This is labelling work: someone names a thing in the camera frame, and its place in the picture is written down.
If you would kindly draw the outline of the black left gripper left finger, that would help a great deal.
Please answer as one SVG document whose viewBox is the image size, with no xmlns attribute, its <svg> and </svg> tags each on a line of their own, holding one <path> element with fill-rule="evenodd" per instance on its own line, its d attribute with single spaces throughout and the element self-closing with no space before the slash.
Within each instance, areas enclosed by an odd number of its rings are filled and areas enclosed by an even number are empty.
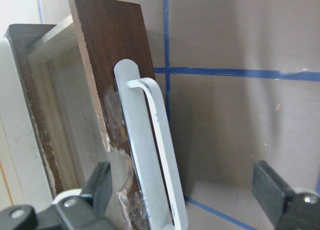
<svg viewBox="0 0 320 230">
<path fill-rule="evenodd" d="M 36 214 L 36 230 L 115 230 L 105 216 L 112 195 L 109 162 L 99 162 L 82 189 L 64 191 Z"/>
</svg>

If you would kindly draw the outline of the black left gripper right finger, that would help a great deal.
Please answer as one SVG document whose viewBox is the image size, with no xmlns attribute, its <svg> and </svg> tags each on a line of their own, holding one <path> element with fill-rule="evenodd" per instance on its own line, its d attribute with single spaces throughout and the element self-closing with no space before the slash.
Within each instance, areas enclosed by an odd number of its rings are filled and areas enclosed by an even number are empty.
<svg viewBox="0 0 320 230">
<path fill-rule="evenodd" d="M 253 163 L 251 191 L 275 230 L 320 228 L 320 195 L 292 188 L 263 160 Z"/>
</svg>

